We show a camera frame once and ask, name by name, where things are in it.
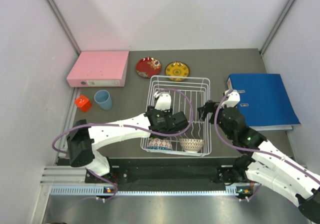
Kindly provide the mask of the yellow patterned plate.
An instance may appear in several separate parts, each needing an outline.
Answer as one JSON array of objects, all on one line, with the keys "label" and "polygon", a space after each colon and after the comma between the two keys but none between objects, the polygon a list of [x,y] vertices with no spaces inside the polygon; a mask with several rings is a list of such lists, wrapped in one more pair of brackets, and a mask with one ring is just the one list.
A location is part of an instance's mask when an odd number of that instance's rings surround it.
[{"label": "yellow patterned plate", "polygon": [[168,76],[170,81],[185,81],[189,74],[190,68],[184,62],[171,62],[165,68],[165,75]]}]

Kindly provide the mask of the red floral plate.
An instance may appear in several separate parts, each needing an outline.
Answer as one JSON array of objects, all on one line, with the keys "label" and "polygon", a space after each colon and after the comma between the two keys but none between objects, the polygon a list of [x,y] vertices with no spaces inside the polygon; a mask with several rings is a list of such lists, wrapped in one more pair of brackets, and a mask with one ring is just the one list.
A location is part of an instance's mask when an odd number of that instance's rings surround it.
[{"label": "red floral plate", "polygon": [[136,73],[143,78],[151,78],[158,75],[162,70],[161,62],[154,57],[145,57],[140,59],[136,66]]}]

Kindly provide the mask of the blue plastic cup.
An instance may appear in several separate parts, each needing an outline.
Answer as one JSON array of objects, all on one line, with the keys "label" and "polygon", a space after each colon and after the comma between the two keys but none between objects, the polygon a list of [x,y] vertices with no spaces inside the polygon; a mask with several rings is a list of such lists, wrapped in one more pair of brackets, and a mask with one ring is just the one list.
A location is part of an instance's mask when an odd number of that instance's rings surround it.
[{"label": "blue plastic cup", "polygon": [[113,106],[113,101],[110,93],[107,90],[99,90],[94,95],[94,101],[105,111],[108,111]]}]

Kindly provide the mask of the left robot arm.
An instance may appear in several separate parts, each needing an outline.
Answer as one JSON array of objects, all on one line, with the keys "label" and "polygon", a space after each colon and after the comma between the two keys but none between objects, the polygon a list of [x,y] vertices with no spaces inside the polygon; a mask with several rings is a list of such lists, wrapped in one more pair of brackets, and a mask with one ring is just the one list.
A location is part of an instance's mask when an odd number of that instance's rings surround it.
[{"label": "left robot arm", "polygon": [[171,108],[150,108],[138,116],[111,123],[88,124],[85,119],[80,120],[66,137],[69,165],[84,167],[94,172],[102,182],[109,182],[114,171],[107,157],[98,149],[137,138],[179,136],[188,129],[188,125],[184,112],[173,113]]}]

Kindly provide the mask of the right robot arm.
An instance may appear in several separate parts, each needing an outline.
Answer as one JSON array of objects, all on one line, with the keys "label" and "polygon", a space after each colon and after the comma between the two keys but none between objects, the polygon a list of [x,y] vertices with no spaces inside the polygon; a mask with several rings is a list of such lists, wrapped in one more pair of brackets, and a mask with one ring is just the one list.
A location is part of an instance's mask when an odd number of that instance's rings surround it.
[{"label": "right robot arm", "polygon": [[222,141],[242,156],[233,164],[233,176],[239,182],[259,183],[292,202],[311,222],[320,222],[320,176],[282,153],[264,135],[247,126],[245,117],[236,107],[221,107],[208,101],[198,109],[199,119],[207,114]]}]

